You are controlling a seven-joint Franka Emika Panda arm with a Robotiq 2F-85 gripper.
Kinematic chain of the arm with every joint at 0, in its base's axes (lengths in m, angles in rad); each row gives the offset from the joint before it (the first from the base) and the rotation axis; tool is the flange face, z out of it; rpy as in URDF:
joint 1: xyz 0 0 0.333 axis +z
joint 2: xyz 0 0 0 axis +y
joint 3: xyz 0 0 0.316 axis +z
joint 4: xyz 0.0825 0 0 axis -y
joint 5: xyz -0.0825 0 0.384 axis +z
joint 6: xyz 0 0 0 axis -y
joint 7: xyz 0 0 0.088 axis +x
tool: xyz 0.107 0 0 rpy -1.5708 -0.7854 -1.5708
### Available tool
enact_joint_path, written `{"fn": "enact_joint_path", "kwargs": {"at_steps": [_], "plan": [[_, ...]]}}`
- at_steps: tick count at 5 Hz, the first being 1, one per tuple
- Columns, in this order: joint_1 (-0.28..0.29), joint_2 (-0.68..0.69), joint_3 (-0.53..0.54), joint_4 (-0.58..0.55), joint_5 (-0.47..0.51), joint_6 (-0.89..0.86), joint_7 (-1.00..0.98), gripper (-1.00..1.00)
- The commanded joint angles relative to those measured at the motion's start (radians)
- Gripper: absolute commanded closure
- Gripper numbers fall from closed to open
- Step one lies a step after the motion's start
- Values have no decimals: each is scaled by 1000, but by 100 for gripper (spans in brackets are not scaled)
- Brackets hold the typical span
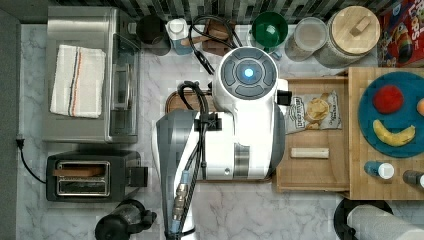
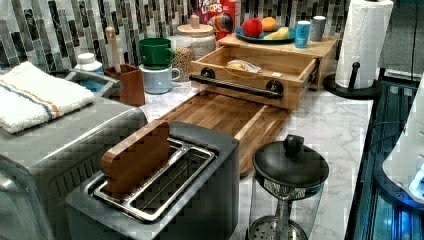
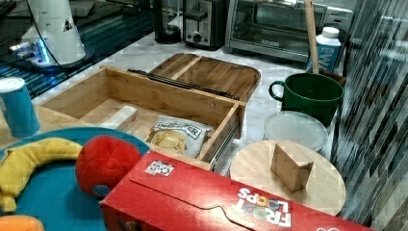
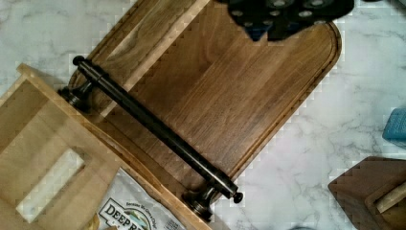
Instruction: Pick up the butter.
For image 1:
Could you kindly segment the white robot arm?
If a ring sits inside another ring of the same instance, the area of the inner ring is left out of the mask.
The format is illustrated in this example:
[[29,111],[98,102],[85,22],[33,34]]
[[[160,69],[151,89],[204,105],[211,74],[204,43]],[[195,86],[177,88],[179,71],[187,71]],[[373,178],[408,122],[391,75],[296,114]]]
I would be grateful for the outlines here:
[[239,47],[223,57],[211,82],[213,108],[196,82],[178,86],[181,98],[187,88],[199,108],[175,109],[152,130],[167,240],[196,240],[191,201],[197,181],[265,179],[285,149],[287,82],[264,51]]

